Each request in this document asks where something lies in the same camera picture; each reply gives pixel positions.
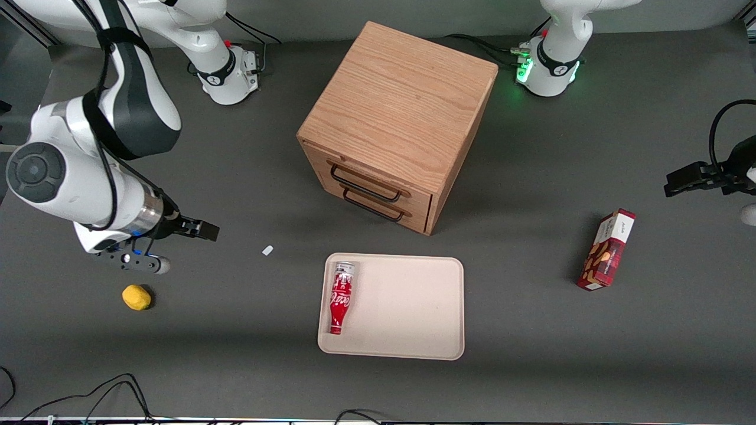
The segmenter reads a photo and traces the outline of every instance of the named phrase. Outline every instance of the black cable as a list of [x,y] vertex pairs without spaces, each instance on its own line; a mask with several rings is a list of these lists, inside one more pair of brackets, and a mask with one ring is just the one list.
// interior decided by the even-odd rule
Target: black cable
[[339,413],[339,416],[336,417],[336,420],[333,422],[333,425],[339,425],[339,422],[342,420],[342,418],[346,414],[353,414],[356,416],[360,416],[369,420],[372,423],[375,423],[376,425],[382,425],[378,420],[360,412],[360,410],[363,410],[363,409],[346,409],[345,411],[342,411],[341,413]]
[[115,154],[114,154],[114,153],[113,153],[113,152],[112,152],[112,151],[111,151],[111,150],[109,149],[109,147],[107,147],[107,146],[103,146],[103,149],[105,149],[105,151],[107,152],[107,154],[108,154],[108,155],[111,155],[111,156],[113,157],[113,159],[114,159],[114,160],[115,160],[115,161],[116,161],[116,162],[117,162],[117,163],[118,163],[118,164],[119,164],[120,166],[122,166],[123,168],[125,168],[125,169],[126,169],[126,170],[127,170],[128,172],[130,172],[130,173],[131,173],[131,174],[132,174],[132,175],[133,175],[134,177],[136,177],[136,178],[138,178],[138,179],[142,180],[142,181],[143,181],[143,182],[144,182],[144,183],[145,183],[145,184],[146,184],[147,186],[150,186],[150,188],[151,188],[151,189],[152,189],[152,190],[153,190],[153,191],[155,192],[155,195],[157,195],[158,197],[161,197],[161,198],[163,199],[163,201],[166,201],[166,202],[170,203],[170,204],[171,204],[171,207],[173,208],[173,210],[174,210],[174,211],[176,211],[177,213],[179,212],[179,210],[178,210],[178,205],[176,205],[176,202],[174,202],[174,201],[173,201],[173,199],[171,199],[171,197],[170,197],[170,196],[168,196],[168,194],[167,194],[167,193],[166,193],[166,192],[165,192],[165,191],[164,191],[164,190],[163,190],[162,188],[160,188],[160,187],[159,187],[158,185],[155,185],[155,184],[154,184],[154,183],[153,183],[153,182],[152,182],[152,181],[151,181],[150,179],[148,179],[147,177],[144,177],[144,176],[143,176],[143,175],[142,175],[142,174],[141,174],[141,173],[140,173],[139,171],[135,170],[135,169],[134,169],[134,167],[132,167],[132,166],[130,166],[130,165],[129,165],[128,163],[126,163],[126,161],[122,160],[121,158],[118,158],[118,156],[116,156],[116,155],[115,155]]
[[102,403],[102,401],[105,399],[105,397],[111,391],[113,391],[115,388],[118,388],[119,386],[121,386],[123,384],[126,384],[126,385],[129,386],[129,388],[131,389],[132,393],[134,394],[134,397],[137,399],[137,402],[139,403],[139,407],[142,409],[142,413],[144,413],[144,420],[146,421],[148,417],[152,417],[152,415],[150,414],[150,411],[147,410],[147,406],[146,405],[142,405],[142,402],[139,399],[139,396],[137,395],[137,390],[134,388],[134,384],[132,384],[131,382],[129,382],[127,380],[122,380],[122,381],[116,382],[112,386],[110,386],[110,388],[108,388],[107,391],[105,391],[105,393],[97,400],[97,402],[94,404],[94,406],[92,406],[92,409],[89,410],[89,413],[87,413],[87,417],[84,419],[84,423],[88,423],[89,422],[89,418],[95,412],[95,409],[97,408],[97,406],[99,406],[100,403]]
[[[92,11],[92,9],[82,0],[73,0],[73,4],[76,6],[76,8],[79,9],[79,11],[84,15],[84,18],[89,22],[89,25],[92,27],[92,29],[97,33],[98,35],[98,41],[100,41],[100,48],[102,48],[103,53],[105,54],[105,58],[103,60],[102,69],[100,71],[100,77],[98,79],[97,88],[95,89],[95,98],[97,99],[97,103],[100,103],[100,97],[102,96],[102,91],[105,88],[105,79],[107,78],[107,68],[110,63],[110,54],[108,53],[108,46],[103,45],[102,41],[100,40],[100,34],[102,33],[102,25],[100,25],[99,21],[97,21],[95,17],[95,13]],[[97,137],[95,136],[95,147],[97,148],[98,156],[100,157],[100,161],[102,162],[102,166],[105,168],[105,175],[107,177],[107,183],[110,186],[110,217],[108,217],[107,222],[103,226],[94,226],[92,224],[83,224],[82,226],[86,227],[87,229],[91,231],[100,231],[100,230],[106,230],[110,228],[111,225],[116,221],[116,217],[118,214],[118,190],[116,188],[116,181],[113,177],[113,170],[110,169],[110,163],[107,160],[107,157],[105,157],[105,153],[103,152],[102,148],[102,142],[97,140]]]
[[262,44],[262,64],[261,64],[261,66],[259,68],[259,72],[264,71],[265,70],[265,65],[268,62],[268,43],[265,42],[265,40],[263,40],[260,37],[258,37],[256,34],[250,32],[247,28],[249,28],[252,31],[255,31],[255,32],[259,33],[259,34],[262,34],[262,35],[264,35],[264,36],[266,36],[266,37],[274,40],[278,44],[283,44],[281,42],[281,40],[279,40],[277,37],[274,37],[274,36],[272,36],[272,35],[270,35],[270,34],[268,34],[266,32],[260,31],[259,29],[255,28],[254,26],[249,25],[248,23],[246,23],[246,22],[244,22],[244,21],[236,18],[234,15],[232,15],[232,14],[230,14],[228,12],[226,12],[226,17],[228,18],[228,20],[230,20],[232,23],[234,23],[236,26],[238,26],[239,29],[241,29],[245,33],[251,35],[252,37],[254,37],[257,41],[259,41]]
[[530,33],[530,37],[531,38],[535,37],[535,35],[538,34],[538,31],[541,31],[541,28],[543,28],[547,23],[549,23],[550,20],[551,20],[551,16],[546,18],[546,20],[541,25],[539,25],[538,28],[533,29],[533,32]]
[[230,14],[230,13],[228,13],[228,12],[226,12],[226,16],[228,17],[228,19],[230,19],[230,20],[235,20],[235,21],[237,21],[238,23],[240,23],[240,24],[242,24],[242,25],[246,26],[247,28],[251,29],[252,31],[255,31],[256,33],[260,33],[260,34],[262,34],[262,35],[264,35],[264,36],[266,36],[266,37],[268,37],[268,38],[270,38],[270,39],[274,40],[274,41],[275,41],[276,43],[278,43],[278,44],[283,44],[283,43],[281,42],[281,40],[279,40],[278,38],[276,38],[276,37],[273,37],[273,36],[271,36],[270,34],[268,34],[268,33],[264,32],[264,31],[260,31],[259,29],[255,28],[254,26],[251,26],[251,25],[249,25],[248,23],[246,23],[246,22],[242,21],[241,19],[239,19],[239,18],[235,17],[234,15],[232,15],[232,14]]
[[5,408],[5,406],[8,405],[8,403],[11,402],[11,400],[13,400],[13,397],[16,396],[16,380],[13,379],[13,375],[11,374],[11,371],[9,371],[8,369],[0,366],[0,370],[5,372],[5,374],[8,375],[8,380],[11,381],[11,396],[8,397],[8,400],[5,400],[5,402],[2,405],[0,405],[0,410],[2,410],[3,408]]
[[486,53],[491,59],[493,59],[497,64],[504,65],[505,67],[517,67],[518,64],[514,62],[507,62],[506,60],[501,59],[500,57],[497,57],[497,53],[507,53],[509,54],[509,49],[501,48],[496,45],[492,45],[489,42],[486,42],[485,40],[479,39],[478,37],[468,36],[467,34],[449,34],[446,37],[450,37],[453,39],[465,39],[467,41],[472,42],[480,50],[483,51],[483,53]]
[[491,50],[500,51],[502,53],[509,53],[510,50],[508,48],[502,48],[497,45],[492,45],[491,43],[485,41],[484,39],[480,39],[478,37],[474,36],[468,36],[467,34],[449,34],[446,37],[450,37],[452,39],[465,39],[469,40],[473,43],[476,43],[477,45],[484,45],[487,48],[490,48]]
[[756,105],[755,99],[740,99],[739,101],[733,101],[729,102],[727,105],[725,105],[722,109],[719,110],[717,115],[714,117],[714,121],[711,123],[711,129],[709,130],[709,159],[711,160],[711,165],[714,166],[714,169],[717,171],[717,176],[725,182],[725,185],[727,185],[728,188],[742,192],[744,194],[750,194],[750,195],[756,195],[756,191],[753,189],[743,189],[739,188],[735,182],[724,173],[724,170],[722,169],[722,165],[719,164],[717,161],[717,154],[714,152],[714,143],[715,138],[717,135],[717,127],[719,126],[719,122],[722,120],[722,117],[724,114],[730,110],[733,107],[736,107],[738,105],[743,104],[750,104],[750,105]]
[[135,386],[137,388],[137,390],[135,391],[135,396],[137,397],[137,401],[139,403],[139,406],[142,408],[142,410],[145,413],[148,414],[148,417],[152,417],[153,415],[150,413],[150,409],[147,408],[147,400],[144,398],[144,394],[141,391],[141,387],[139,386],[139,382],[137,381],[137,378],[133,374],[125,373],[125,374],[120,374],[120,375],[117,375],[115,377],[110,378],[109,380],[107,380],[107,381],[101,383],[100,385],[96,386],[92,391],[90,391],[90,392],[88,392],[86,394],[75,394],[73,396],[65,396],[65,397],[61,397],[59,399],[55,399],[55,400],[53,400],[51,402],[46,402],[45,404],[42,404],[42,405],[34,408],[31,412],[27,413],[26,416],[22,417],[21,420],[19,420],[18,422],[14,423],[14,425],[20,425],[20,424],[22,424],[29,416],[32,416],[33,414],[37,413],[38,411],[42,410],[43,408],[48,407],[49,405],[54,405],[54,404],[57,404],[57,403],[60,403],[60,402],[65,402],[66,400],[71,400],[71,399],[86,399],[87,397],[91,397],[100,388],[102,388],[102,387],[106,386],[107,384],[113,382],[114,380],[117,380],[117,379],[122,378],[122,377],[130,377],[134,381],[134,384],[135,384]]
[[155,225],[155,228],[152,229],[152,234],[150,235],[150,243],[147,245],[147,249],[142,253],[143,256],[146,256],[150,252],[150,249],[152,249],[152,244],[155,243],[155,237],[157,236],[157,232],[160,230],[160,225],[162,223],[163,219],[160,219],[160,221],[157,222],[157,225]]
[[191,63],[191,60],[190,60],[190,61],[189,61],[189,63],[187,64],[187,72],[188,72],[189,74],[193,75],[193,76],[197,76],[197,67],[194,67],[194,71],[193,71],[193,72],[192,72],[192,70],[190,69],[190,68],[191,68],[191,67],[192,67],[193,65],[194,65],[194,64],[192,64],[192,63]]
[[249,31],[247,28],[244,28],[243,26],[241,26],[241,24],[238,23],[237,21],[235,21],[235,20],[233,20],[231,18],[228,18],[228,19],[232,23],[234,23],[234,25],[238,26],[239,29],[241,29],[245,33],[251,35],[252,37],[256,38],[262,44],[262,64],[259,67],[259,72],[264,71],[265,70],[265,65],[268,62],[268,43],[266,43],[265,40],[259,38],[256,34],[254,34],[251,31]]

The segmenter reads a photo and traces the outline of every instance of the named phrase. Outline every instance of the beige tray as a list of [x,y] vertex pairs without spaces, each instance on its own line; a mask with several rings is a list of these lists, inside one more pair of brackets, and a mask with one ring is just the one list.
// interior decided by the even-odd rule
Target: beige tray
[[[335,264],[357,266],[341,335],[330,329]],[[318,345],[330,354],[457,360],[465,350],[464,276],[454,258],[335,253],[326,260]]]

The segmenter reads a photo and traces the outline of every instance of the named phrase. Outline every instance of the drawer handle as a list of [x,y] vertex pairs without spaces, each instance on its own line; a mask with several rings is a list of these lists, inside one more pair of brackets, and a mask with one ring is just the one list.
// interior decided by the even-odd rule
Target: drawer handle
[[349,180],[347,180],[345,178],[342,178],[342,177],[339,177],[338,175],[336,175],[336,168],[337,167],[338,166],[336,164],[333,164],[333,166],[331,167],[331,177],[333,177],[333,179],[336,180],[337,182],[339,182],[339,183],[341,183],[341,184],[343,184],[345,186],[349,186],[350,188],[352,188],[352,189],[354,189],[354,190],[356,190],[358,192],[362,192],[363,194],[370,195],[370,196],[372,196],[374,198],[380,199],[383,202],[388,202],[388,203],[394,203],[394,202],[398,201],[399,197],[401,196],[401,192],[400,191],[396,192],[396,196],[395,197],[390,198],[390,197],[385,197],[382,194],[378,194],[376,192],[373,192],[372,190],[370,190],[368,188],[363,188],[360,185],[352,183],[351,181],[349,181]]
[[349,193],[349,188],[344,188],[344,194],[343,194],[343,197],[344,197],[344,200],[345,200],[346,202],[349,202],[349,203],[353,203],[354,205],[356,205],[356,206],[359,206],[360,208],[362,208],[362,209],[365,209],[365,210],[367,210],[367,211],[370,211],[370,212],[372,212],[373,214],[375,214],[376,216],[380,216],[380,217],[383,217],[384,219],[386,219],[386,220],[389,220],[390,222],[394,222],[394,223],[396,223],[396,222],[398,222],[399,220],[401,220],[401,218],[402,218],[402,217],[404,217],[404,212],[399,212],[399,216],[397,216],[397,217],[391,217],[391,216],[388,216],[388,215],[386,215],[386,214],[384,214],[384,213],[382,213],[382,212],[378,211],[377,209],[372,209],[372,208],[370,208],[369,206],[367,206],[367,205],[365,205],[365,204],[363,204],[363,203],[359,203],[359,202],[357,202],[356,200],[353,200],[352,198],[350,198],[350,197],[346,196],[346,195],[347,195],[347,193]]

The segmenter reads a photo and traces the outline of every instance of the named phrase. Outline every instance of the red bottle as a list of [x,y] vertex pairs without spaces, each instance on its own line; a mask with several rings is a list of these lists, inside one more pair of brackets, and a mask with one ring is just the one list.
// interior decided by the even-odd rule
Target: red bottle
[[336,276],[331,287],[331,328],[334,335],[341,335],[344,316],[352,301],[352,279],[355,276],[355,265],[350,262],[336,263]]

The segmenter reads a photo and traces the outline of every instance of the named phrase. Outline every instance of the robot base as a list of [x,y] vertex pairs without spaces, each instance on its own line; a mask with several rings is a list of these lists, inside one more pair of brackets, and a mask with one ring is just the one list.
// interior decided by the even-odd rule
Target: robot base
[[202,82],[202,90],[221,105],[238,104],[259,87],[255,52],[238,46],[231,46],[229,51],[236,56],[236,66],[222,85],[212,85],[202,77],[197,77]]
[[[543,40],[543,37],[534,37],[529,42],[520,43],[520,48],[528,48],[531,52],[536,50],[538,43]],[[549,68],[546,67],[538,59],[536,54],[532,54],[524,63],[517,69],[517,75],[515,82],[522,84],[534,95],[542,96],[544,98],[551,98],[553,96],[561,95],[567,86],[575,81],[575,73],[580,67],[580,61],[576,65],[568,70],[565,68],[564,74],[561,76],[552,76]]]

